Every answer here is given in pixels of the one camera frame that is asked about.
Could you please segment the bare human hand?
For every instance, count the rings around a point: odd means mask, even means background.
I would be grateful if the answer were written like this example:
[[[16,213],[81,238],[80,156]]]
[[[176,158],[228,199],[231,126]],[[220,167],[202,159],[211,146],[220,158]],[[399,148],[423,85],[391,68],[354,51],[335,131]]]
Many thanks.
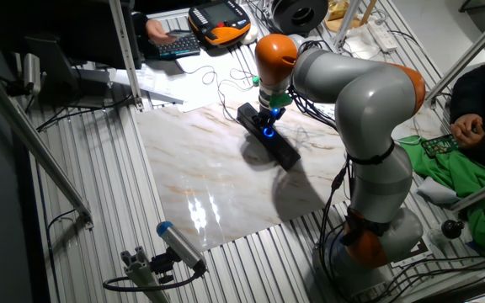
[[[157,45],[169,45],[177,39],[167,35],[162,24],[156,19],[148,19],[146,23],[146,31],[149,40]]]
[[[485,132],[482,117],[464,114],[450,125],[450,132],[461,149],[470,149],[482,142]]]

